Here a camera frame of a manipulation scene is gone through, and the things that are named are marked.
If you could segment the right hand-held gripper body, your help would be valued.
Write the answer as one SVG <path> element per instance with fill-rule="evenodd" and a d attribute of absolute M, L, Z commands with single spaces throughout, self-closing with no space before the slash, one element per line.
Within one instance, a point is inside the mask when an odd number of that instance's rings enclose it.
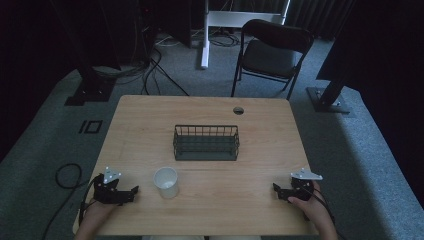
<path fill-rule="evenodd" d="M 313 173 L 309 169 L 302 168 L 290 174 L 291 189 L 282 189 L 289 197 L 296 197 L 303 201 L 308 201 L 314 192 L 314 181 L 321 181 L 322 175 Z"/>

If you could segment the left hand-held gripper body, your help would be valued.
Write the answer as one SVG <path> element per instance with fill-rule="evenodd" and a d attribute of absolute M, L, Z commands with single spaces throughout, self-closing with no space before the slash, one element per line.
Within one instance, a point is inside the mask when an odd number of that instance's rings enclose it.
<path fill-rule="evenodd" d="M 95 200 L 104 204 L 123 205 L 129 202 L 129 197 L 134 195 L 131 190 L 120 191 L 118 183 L 122 174 L 118 171 L 106 167 L 103 173 L 96 176 L 94 181 Z"/>

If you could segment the white cup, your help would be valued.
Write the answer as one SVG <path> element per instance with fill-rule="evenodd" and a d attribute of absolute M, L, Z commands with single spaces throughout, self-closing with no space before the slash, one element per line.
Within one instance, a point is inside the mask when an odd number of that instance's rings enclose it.
<path fill-rule="evenodd" d="M 172 167 L 159 168 L 154 174 L 153 182 L 162 198 L 172 199 L 179 193 L 178 174 Z"/>

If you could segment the black wire basket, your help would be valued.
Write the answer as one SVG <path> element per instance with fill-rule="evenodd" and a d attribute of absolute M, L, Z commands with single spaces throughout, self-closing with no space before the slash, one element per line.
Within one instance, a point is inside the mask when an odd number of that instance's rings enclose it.
<path fill-rule="evenodd" d="M 240 146 L 236 125 L 175 125 L 177 161 L 236 161 Z"/>

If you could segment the person's left hand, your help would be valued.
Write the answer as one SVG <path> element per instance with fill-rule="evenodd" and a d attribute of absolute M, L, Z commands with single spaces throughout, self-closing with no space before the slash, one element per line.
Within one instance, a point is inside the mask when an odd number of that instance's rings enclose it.
<path fill-rule="evenodd" d="M 85 210 L 81 228 L 99 229 L 117 208 L 115 204 L 104 204 L 92 199 Z"/>

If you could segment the person's right hand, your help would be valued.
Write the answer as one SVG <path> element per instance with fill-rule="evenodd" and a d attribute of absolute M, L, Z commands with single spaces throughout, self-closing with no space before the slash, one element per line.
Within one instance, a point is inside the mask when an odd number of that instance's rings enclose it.
<path fill-rule="evenodd" d="M 300 208 L 314 225 L 318 223 L 333 223 L 333 220 L 325 207 L 326 203 L 324 198 L 320 193 L 320 186 L 316 181 L 314 181 L 313 184 L 313 196 L 308 201 L 303 201 L 296 197 L 289 197 L 288 201 Z"/>

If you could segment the black stand base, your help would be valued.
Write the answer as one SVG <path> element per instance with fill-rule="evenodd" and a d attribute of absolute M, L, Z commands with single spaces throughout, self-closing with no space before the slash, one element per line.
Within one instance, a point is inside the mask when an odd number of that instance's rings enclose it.
<path fill-rule="evenodd" d="M 344 86 L 344 80 L 334 80 L 326 88 L 307 87 L 306 92 L 316 112 L 348 115 L 351 113 L 351 109 L 341 96 Z"/>
<path fill-rule="evenodd" d="M 108 102 L 116 78 L 99 75 L 91 66 L 79 67 L 81 82 L 74 94 L 67 98 L 65 106 L 83 106 L 86 102 Z"/>

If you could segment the black folding chair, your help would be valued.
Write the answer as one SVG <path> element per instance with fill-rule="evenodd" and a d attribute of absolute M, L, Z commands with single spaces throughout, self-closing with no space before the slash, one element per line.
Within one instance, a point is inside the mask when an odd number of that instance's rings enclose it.
<path fill-rule="evenodd" d="M 289 100 L 297 82 L 302 63 L 314 43 L 306 29 L 261 19 L 246 22 L 241 29 L 241 43 L 231 96 L 242 75 L 250 75 L 283 83 L 289 87 Z"/>

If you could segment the dark equipment cabinet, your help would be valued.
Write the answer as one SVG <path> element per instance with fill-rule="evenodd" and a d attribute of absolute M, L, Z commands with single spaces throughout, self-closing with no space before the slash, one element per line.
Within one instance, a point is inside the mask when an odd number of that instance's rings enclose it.
<path fill-rule="evenodd" d="M 192 0 L 138 0 L 142 29 L 162 30 L 190 48 Z"/>

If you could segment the white desk frame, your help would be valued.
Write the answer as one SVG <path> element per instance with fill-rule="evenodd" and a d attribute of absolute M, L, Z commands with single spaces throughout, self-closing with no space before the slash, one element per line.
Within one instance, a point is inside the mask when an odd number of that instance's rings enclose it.
<path fill-rule="evenodd" d="M 230 27 L 241 28 L 245 23 L 252 19 L 261 19 L 272 23 L 284 25 L 287 19 L 287 13 L 291 0 L 284 0 L 280 13 L 257 13 L 257 12 L 234 12 L 234 11 L 214 11 L 209 9 L 209 0 L 205 0 L 204 13 L 204 36 L 201 57 L 201 68 L 209 67 L 209 28 L 210 27 Z"/>

